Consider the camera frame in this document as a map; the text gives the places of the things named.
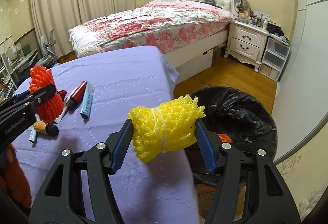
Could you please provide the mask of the dark red wrapper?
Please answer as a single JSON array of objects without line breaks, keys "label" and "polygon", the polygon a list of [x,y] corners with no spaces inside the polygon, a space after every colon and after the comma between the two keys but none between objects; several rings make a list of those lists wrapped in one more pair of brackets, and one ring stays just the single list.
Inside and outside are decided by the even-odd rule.
[{"label": "dark red wrapper", "polygon": [[65,101],[67,92],[65,90],[57,91],[57,94],[61,97],[62,101]]}]

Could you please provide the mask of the red cylindrical tube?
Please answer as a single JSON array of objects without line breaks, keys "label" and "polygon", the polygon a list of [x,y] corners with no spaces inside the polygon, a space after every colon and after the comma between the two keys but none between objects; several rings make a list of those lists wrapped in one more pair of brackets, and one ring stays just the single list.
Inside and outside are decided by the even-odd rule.
[{"label": "red cylindrical tube", "polygon": [[86,90],[87,81],[84,80],[79,86],[74,90],[74,92],[69,96],[66,102],[66,109],[69,111],[74,111],[83,99],[84,92]]}]

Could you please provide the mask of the white sliding wardrobe door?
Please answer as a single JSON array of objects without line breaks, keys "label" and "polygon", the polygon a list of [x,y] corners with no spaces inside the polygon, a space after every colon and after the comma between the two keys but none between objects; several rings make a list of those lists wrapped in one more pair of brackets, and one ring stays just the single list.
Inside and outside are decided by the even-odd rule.
[{"label": "white sliding wardrobe door", "polygon": [[327,0],[297,0],[291,54],[278,82],[272,117],[278,164],[327,123]]}]

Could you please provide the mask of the grey office chair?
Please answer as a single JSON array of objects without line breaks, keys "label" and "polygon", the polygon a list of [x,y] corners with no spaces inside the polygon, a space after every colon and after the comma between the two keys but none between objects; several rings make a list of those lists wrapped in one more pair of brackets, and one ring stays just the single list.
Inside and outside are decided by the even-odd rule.
[{"label": "grey office chair", "polygon": [[44,35],[40,37],[40,50],[42,52],[43,57],[36,62],[36,65],[43,66],[48,69],[59,65],[58,55],[55,52],[56,41],[54,40],[54,36],[53,36],[54,30],[55,29],[53,28],[49,32],[48,43],[46,43]]}]

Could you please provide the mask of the light blue packet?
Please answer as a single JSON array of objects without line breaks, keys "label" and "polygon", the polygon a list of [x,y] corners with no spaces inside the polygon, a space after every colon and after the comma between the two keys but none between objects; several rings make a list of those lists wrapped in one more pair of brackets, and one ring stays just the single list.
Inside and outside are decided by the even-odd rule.
[{"label": "light blue packet", "polygon": [[80,112],[80,115],[82,116],[83,119],[90,118],[94,91],[95,91],[94,87],[88,82],[86,85],[86,89],[84,91],[81,112]]}]

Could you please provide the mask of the desk with clutter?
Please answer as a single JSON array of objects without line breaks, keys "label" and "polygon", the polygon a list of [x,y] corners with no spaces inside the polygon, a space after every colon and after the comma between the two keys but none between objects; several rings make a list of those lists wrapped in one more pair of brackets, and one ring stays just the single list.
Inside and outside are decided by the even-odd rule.
[{"label": "desk with clutter", "polygon": [[24,54],[20,44],[12,45],[6,48],[6,42],[11,39],[12,35],[1,41],[1,82],[8,88],[17,88],[19,75],[28,69],[36,57],[38,50],[31,50],[28,54]]}]

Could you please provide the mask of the translucent plastic drawer unit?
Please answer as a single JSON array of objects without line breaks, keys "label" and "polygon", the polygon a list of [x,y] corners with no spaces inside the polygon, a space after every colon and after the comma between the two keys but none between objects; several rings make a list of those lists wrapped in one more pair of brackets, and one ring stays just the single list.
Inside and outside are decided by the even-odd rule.
[{"label": "translucent plastic drawer unit", "polygon": [[277,82],[284,69],[289,54],[289,44],[283,41],[280,37],[270,34],[267,38],[259,72]]}]

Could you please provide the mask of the white under-bed storage box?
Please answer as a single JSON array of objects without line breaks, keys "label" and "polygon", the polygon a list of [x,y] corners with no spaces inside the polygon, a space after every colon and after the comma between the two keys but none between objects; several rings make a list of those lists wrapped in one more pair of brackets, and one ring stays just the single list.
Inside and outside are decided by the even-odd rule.
[{"label": "white under-bed storage box", "polygon": [[177,67],[176,70],[179,73],[179,76],[176,84],[180,84],[181,82],[186,81],[187,79],[192,78],[202,71],[210,68],[212,58],[213,49],[210,49]]}]

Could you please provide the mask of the white two-drawer nightstand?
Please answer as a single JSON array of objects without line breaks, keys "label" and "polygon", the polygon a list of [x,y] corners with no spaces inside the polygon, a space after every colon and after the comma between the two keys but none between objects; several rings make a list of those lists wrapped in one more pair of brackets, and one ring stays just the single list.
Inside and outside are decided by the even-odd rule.
[{"label": "white two-drawer nightstand", "polygon": [[268,37],[266,29],[232,20],[224,57],[231,55],[241,63],[253,65],[258,72]]}]

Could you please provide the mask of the teal white pen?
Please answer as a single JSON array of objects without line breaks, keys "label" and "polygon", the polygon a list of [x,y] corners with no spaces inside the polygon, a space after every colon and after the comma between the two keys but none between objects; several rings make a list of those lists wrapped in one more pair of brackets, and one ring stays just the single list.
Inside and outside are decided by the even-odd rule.
[{"label": "teal white pen", "polygon": [[[40,117],[36,114],[36,121],[40,121]],[[34,143],[36,141],[37,131],[32,126],[32,130],[29,137],[29,142]]]}]

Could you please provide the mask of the black trash bag bin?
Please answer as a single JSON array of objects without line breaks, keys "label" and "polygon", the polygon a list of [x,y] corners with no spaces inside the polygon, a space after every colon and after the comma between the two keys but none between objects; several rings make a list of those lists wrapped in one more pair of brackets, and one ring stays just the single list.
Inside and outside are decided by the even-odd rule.
[{"label": "black trash bag bin", "polygon": [[205,107],[205,117],[196,121],[197,142],[185,149],[195,184],[216,187],[223,165],[217,150],[222,144],[218,134],[226,134],[245,154],[265,150],[274,158],[277,149],[276,124],[253,96],[225,86],[205,87],[190,94]]}]

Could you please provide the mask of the brown bottle black cap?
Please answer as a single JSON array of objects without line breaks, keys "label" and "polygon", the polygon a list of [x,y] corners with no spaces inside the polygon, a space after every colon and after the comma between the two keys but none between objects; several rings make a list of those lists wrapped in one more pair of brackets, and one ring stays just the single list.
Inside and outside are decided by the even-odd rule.
[{"label": "brown bottle black cap", "polygon": [[56,125],[52,123],[45,123],[43,121],[36,121],[33,124],[34,130],[49,136],[57,136],[59,134],[59,129]]}]

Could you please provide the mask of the white sachet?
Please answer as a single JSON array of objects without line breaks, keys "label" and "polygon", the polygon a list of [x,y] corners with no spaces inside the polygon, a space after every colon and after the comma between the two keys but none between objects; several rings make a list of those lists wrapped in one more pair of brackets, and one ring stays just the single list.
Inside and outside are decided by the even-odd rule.
[{"label": "white sachet", "polygon": [[63,109],[63,112],[59,115],[58,118],[55,119],[56,124],[59,124],[61,122],[61,120],[63,119],[63,117],[67,113],[67,111],[68,111],[68,108],[65,106],[64,109]]}]

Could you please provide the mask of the red foam net bundle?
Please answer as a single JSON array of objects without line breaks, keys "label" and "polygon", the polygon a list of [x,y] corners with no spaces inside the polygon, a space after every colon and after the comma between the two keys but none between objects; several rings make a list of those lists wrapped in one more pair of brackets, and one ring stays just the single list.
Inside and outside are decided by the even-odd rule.
[{"label": "red foam net bundle", "polygon": [[31,94],[38,95],[36,98],[39,103],[36,111],[37,115],[45,123],[55,121],[62,113],[64,103],[57,93],[51,70],[36,65],[30,70],[30,75],[29,91]]}]

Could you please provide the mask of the yellow foam net bundle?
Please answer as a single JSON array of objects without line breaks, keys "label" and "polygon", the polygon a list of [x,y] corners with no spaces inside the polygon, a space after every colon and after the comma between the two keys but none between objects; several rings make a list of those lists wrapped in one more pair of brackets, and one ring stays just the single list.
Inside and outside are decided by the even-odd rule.
[{"label": "yellow foam net bundle", "polygon": [[159,154],[183,150],[196,142],[196,121],[205,117],[205,107],[188,94],[157,107],[132,108],[132,144],[136,157],[150,162]]}]

